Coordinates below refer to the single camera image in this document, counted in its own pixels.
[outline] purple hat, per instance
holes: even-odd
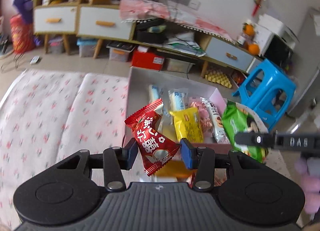
[[[31,24],[33,22],[32,0],[14,0],[13,5],[18,9],[25,23]]]

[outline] purple glove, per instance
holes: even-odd
[[[320,158],[300,158],[295,169],[301,174],[300,186],[306,197],[304,210],[307,214],[315,214],[320,207]]]

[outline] green snack package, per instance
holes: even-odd
[[[258,127],[253,117],[244,109],[238,109],[234,102],[228,101],[227,108],[221,116],[223,127],[233,148],[241,151],[259,162],[264,162],[268,149],[235,143],[238,132],[258,132]]]

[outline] wooden drawer handle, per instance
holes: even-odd
[[[124,52],[124,51],[116,50],[116,49],[113,49],[113,53],[120,54],[120,55],[125,54],[125,52]]]
[[[51,18],[51,19],[46,19],[45,22],[46,23],[59,23],[61,22],[61,18]]]
[[[115,25],[115,23],[114,22],[97,20],[96,21],[96,25],[104,26],[104,27],[113,27]]]
[[[233,60],[238,60],[238,58],[237,58],[236,56],[231,55],[230,53],[226,53],[226,56],[227,56],[228,58],[233,59]]]

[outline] black circular cover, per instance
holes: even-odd
[[[268,170],[241,170],[218,191],[222,208],[252,225],[284,225],[299,217],[305,202],[302,189]]]
[[[13,196],[20,218],[40,225],[62,225],[92,213],[100,201],[98,186],[73,170],[42,173],[23,183]]]

